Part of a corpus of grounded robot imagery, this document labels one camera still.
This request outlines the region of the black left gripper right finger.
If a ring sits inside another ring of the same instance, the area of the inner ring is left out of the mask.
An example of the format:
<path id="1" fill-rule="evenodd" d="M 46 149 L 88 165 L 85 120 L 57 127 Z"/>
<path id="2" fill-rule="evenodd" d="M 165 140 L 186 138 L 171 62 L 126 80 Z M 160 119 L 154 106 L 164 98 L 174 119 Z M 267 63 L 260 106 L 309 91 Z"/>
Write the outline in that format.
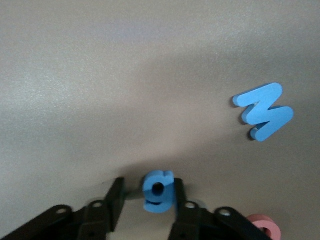
<path id="1" fill-rule="evenodd" d="M 168 240 L 218 240 L 213 213 L 187 199 L 182 179 L 176 178 L 174 187 L 176 219 Z"/>

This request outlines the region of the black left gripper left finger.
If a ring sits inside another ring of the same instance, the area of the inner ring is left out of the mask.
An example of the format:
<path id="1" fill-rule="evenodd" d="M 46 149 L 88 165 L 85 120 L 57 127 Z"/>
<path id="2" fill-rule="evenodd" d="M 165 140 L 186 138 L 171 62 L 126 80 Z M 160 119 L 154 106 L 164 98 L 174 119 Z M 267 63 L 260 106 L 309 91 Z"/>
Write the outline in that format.
<path id="1" fill-rule="evenodd" d="M 124 205 L 125 179 L 119 177 L 104 199 L 95 200 L 87 206 L 78 240 L 107 240 L 107 235 L 117 227 Z"/>

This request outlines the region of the blue foam letter g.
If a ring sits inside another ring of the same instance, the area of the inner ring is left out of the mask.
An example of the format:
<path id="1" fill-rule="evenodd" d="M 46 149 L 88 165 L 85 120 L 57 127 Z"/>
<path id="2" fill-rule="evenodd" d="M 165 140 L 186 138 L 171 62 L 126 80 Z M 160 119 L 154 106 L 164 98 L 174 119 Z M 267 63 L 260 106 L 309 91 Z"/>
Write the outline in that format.
<path id="1" fill-rule="evenodd" d="M 175 178 L 172 171 L 154 170 L 149 172 L 142 185 L 143 208 L 150 213 L 168 211 L 175 202 Z"/>

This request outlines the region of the pink foam letter Q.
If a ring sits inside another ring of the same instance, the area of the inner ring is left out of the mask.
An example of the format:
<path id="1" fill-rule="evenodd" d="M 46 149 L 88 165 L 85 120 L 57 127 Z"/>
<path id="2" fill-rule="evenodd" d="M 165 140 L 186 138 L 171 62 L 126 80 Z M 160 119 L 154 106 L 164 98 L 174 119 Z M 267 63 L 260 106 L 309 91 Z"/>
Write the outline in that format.
<path id="1" fill-rule="evenodd" d="M 282 239 L 281 229 L 270 217 L 263 214 L 252 214 L 247 219 L 263 231 L 271 240 Z"/>

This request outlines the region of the blue foam letter W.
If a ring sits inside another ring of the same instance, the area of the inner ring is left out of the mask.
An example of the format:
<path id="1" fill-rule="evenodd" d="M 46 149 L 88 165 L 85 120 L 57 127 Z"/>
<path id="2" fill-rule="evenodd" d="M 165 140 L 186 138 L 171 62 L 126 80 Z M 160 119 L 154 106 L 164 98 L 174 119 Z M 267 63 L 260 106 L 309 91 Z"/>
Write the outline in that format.
<path id="1" fill-rule="evenodd" d="M 267 83 L 235 95 L 233 104 L 246 108 L 241 118 L 244 123 L 253 126 L 250 136 L 263 142 L 280 130 L 294 117 L 289 106 L 273 106 L 281 97 L 283 87 L 277 82 Z"/>

